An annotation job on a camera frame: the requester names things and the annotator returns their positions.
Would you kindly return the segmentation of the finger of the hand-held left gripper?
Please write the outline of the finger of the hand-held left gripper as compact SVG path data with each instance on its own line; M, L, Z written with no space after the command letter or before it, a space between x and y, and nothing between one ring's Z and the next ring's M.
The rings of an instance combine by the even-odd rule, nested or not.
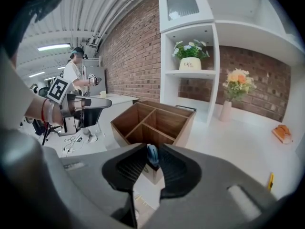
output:
M112 105L110 99L86 97L82 98L82 108L85 109L104 109L109 108Z

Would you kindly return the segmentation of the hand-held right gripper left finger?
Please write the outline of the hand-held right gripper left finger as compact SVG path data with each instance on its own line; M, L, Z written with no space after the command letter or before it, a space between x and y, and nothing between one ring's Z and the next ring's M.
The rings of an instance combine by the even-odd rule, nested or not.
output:
M65 229L137 228L133 186L146 164L146 145L58 157L44 148Z

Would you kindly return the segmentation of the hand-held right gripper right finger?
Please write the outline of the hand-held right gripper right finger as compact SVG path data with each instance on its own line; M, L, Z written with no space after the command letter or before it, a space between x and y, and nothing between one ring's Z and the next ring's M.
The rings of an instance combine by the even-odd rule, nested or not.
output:
M253 229L274 212L276 198L232 163L164 144L165 187L147 229Z

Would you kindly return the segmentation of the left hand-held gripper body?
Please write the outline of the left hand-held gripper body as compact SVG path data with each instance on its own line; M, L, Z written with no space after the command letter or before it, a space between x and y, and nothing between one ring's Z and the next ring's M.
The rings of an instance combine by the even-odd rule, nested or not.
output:
M92 101L78 95L70 81L56 77L47 98L59 105L63 116L63 130L58 136L72 135L84 128L84 110L91 106Z

